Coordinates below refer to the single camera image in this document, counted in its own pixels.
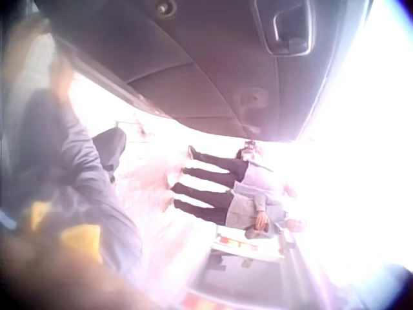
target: sleeve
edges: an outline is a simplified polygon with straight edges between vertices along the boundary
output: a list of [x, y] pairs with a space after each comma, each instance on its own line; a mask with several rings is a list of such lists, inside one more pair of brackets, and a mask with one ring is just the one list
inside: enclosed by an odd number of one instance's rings
[[254, 205], [255, 205], [255, 208], [256, 208], [257, 212], [259, 212], [259, 211], [264, 211], [265, 212], [266, 204], [267, 204], [266, 194], [263, 194], [262, 192], [260, 192], [260, 193], [258, 193], [254, 196]]
[[71, 105], [65, 107], [68, 139], [63, 144], [63, 162], [70, 171], [74, 189], [91, 205], [118, 207], [119, 202], [107, 173], [103, 170], [92, 138], [80, 124]]

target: hand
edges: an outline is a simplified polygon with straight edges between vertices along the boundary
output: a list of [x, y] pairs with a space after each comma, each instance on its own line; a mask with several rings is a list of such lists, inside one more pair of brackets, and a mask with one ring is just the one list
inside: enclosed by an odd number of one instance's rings
[[270, 223], [270, 218], [264, 211], [258, 211], [255, 229], [257, 231], [263, 231], [266, 224]]

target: leg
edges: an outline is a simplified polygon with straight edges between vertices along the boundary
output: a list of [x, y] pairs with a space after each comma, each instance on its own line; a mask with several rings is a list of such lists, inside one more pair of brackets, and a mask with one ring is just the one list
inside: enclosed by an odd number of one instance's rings
[[118, 128], [111, 128], [92, 138], [101, 164], [111, 178], [119, 166], [120, 157], [126, 147], [126, 134]]
[[228, 210], [196, 207], [195, 205], [191, 205], [190, 203], [182, 200], [174, 200], [174, 205], [176, 209], [181, 209], [182, 211], [192, 214], [197, 218], [201, 218], [204, 221], [225, 226]]
[[237, 176], [232, 173], [212, 172], [198, 168], [184, 168], [182, 172], [201, 180], [211, 181], [226, 186], [230, 189], [234, 188], [234, 184], [237, 181]]
[[202, 161], [217, 166], [221, 169], [228, 170], [237, 176], [237, 181], [241, 182], [248, 168], [248, 162], [238, 158], [220, 158], [217, 156], [197, 152], [195, 148], [190, 147], [190, 151], [195, 160]]
[[176, 183], [171, 190], [176, 194], [186, 195], [193, 199], [205, 202], [215, 208], [228, 210], [234, 195], [230, 192], [207, 192], [199, 191], [182, 183]]

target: car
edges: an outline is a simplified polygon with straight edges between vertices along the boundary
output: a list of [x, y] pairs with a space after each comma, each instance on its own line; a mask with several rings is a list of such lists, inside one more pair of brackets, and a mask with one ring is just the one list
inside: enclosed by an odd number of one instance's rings
[[77, 69], [192, 129], [295, 140], [369, 0], [35, 0]]
[[217, 227], [217, 235], [201, 265], [169, 309], [339, 309], [329, 285], [315, 278], [288, 232], [271, 240], [246, 240], [235, 230]]

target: man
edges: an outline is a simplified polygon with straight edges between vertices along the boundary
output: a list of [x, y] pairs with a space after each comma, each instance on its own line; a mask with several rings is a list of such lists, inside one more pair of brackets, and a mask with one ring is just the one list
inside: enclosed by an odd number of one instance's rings
[[250, 159], [251, 151], [249, 148], [239, 150], [236, 158], [220, 158], [203, 154], [193, 146], [189, 146], [188, 151], [193, 160], [215, 165], [228, 172], [219, 173], [198, 168], [183, 168], [184, 174], [218, 183], [244, 196], [254, 197], [257, 193], [263, 192], [275, 197], [284, 194], [296, 197], [295, 192], [288, 186], [283, 173], [274, 172], [261, 163]]
[[177, 209], [217, 225], [245, 230], [248, 239], [272, 238], [282, 229], [298, 233], [305, 228], [303, 221], [288, 218], [282, 203], [264, 193], [257, 193], [252, 199], [231, 192], [199, 191], [182, 183], [176, 183], [171, 190], [213, 206], [202, 208], [174, 200]]
[[[4, 209], [19, 222], [20, 234], [82, 253], [142, 287], [145, 266], [139, 231], [120, 208], [110, 184], [118, 161], [115, 151], [124, 148], [118, 138], [124, 134], [106, 133], [104, 138], [113, 138], [106, 142], [120, 142], [120, 147], [99, 157], [71, 104], [62, 104], [47, 89], [30, 98], [21, 124], [20, 157]], [[103, 150], [104, 139], [98, 138]], [[102, 160], [110, 163], [109, 169], [104, 170]]]

